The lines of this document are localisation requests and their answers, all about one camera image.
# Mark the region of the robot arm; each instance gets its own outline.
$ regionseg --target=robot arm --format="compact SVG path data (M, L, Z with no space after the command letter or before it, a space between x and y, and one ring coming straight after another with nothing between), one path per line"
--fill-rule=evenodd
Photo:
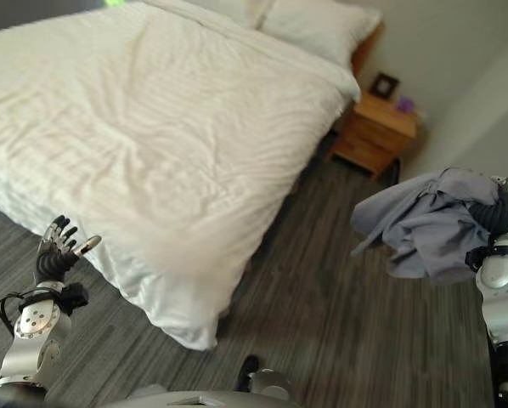
M69 219L56 218L41 239L34 273L36 288L26 293L12 293L0 300L0 317L14 340L5 355L0 371L0 390L43 399L56 378L61 343L71 329L70 315L87 304L87 292L79 283L65 285L65 272L97 246L94 236L73 248L71 228L63 235ZM8 320L4 303L19 298L21 316L14 325Z
M490 342L496 406L508 406L508 178L497 178L500 199L494 206L475 204L471 215L492 233L488 246L468 252L466 263L477 272L483 317Z

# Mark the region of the nightstand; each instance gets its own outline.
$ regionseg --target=nightstand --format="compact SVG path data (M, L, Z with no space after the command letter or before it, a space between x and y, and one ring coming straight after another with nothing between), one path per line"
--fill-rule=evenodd
M371 171L376 180L416 139L415 115L396 110L393 102L362 95L345 119L339 137L331 147L329 160L337 155Z

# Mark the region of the white pillow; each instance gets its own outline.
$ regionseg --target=white pillow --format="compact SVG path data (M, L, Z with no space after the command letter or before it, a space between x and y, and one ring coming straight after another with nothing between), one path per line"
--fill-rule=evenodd
M240 26L258 28L273 0L185 0L204 9L227 15Z
M356 47L380 22L381 13L372 8L330 0L274 0L260 31L349 66Z

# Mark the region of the nightstand drawer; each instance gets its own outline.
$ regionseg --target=nightstand drawer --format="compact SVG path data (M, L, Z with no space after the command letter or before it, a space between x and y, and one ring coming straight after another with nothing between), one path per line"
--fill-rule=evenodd
M394 155L399 155L410 142L407 136L403 136L387 127L360 116L351 117L347 135L350 135L351 138L361 138Z
M342 135L336 142L334 153L373 173L384 170L394 158L394 155L372 143L347 135Z

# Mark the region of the gray shirt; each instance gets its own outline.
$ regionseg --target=gray shirt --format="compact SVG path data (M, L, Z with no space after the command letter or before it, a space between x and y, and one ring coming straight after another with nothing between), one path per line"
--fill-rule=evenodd
M474 201L492 205L498 185L470 170L448 168L394 185L360 202L352 226L367 235L353 255L385 243L395 253L388 274L430 276L435 283L471 278L466 252L485 246L489 233L467 211Z

